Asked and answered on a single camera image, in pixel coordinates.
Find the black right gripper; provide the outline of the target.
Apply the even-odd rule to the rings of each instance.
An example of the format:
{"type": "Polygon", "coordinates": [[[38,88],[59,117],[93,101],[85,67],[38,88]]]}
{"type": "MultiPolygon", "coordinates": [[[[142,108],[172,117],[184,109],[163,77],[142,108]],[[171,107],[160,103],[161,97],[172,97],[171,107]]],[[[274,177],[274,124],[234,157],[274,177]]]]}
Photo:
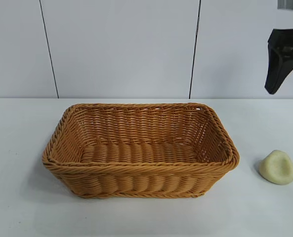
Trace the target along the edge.
{"type": "Polygon", "coordinates": [[[273,29],[268,39],[268,72],[265,89],[275,94],[293,70],[293,29],[273,29]]]}

